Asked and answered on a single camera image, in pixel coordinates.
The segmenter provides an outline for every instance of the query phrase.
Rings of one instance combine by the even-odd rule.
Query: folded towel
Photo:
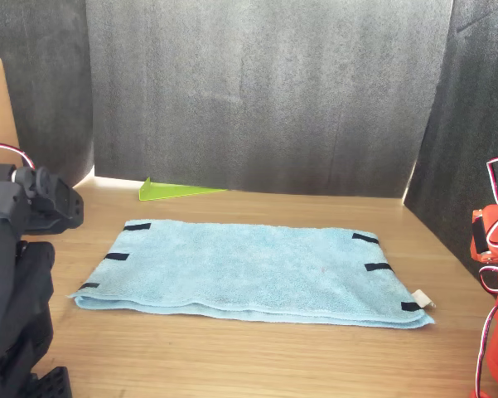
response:
[[[169,220],[125,225],[71,295],[81,308],[387,328],[434,323],[367,232]]]

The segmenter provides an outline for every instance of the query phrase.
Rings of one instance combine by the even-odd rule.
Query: black foam panel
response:
[[[94,160],[85,0],[0,0],[0,58],[21,148],[74,185]]]
[[[498,1],[458,0],[450,32],[405,205],[476,275],[471,212],[495,203],[486,161],[498,156]]]
[[[96,174],[401,197],[451,0],[91,0]]]

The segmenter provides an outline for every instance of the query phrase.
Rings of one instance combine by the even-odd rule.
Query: light blue towel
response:
[[[367,232],[169,220],[128,221],[125,229],[71,295],[81,308],[387,328],[434,323]]]

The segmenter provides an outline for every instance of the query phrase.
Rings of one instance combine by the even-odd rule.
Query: table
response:
[[[401,200],[217,192],[140,202],[135,187],[101,187],[93,178],[77,189],[85,223],[35,238],[56,248],[55,336],[35,370],[67,366],[75,398],[468,397],[493,298]],[[104,258],[123,223],[139,218],[374,232],[409,291],[434,300],[437,308],[428,311],[437,324],[395,330],[76,307],[66,296]],[[488,370],[482,387],[498,398]]]

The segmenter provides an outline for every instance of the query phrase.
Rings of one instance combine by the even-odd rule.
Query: green object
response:
[[[139,197],[141,201],[154,201],[156,199],[167,199],[168,197],[186,197],[188,195],[222,191],[226,191],[226,189],[163,184],[160,182],[151,182],[151,178],[148,177],[142,187],[140,187]]]

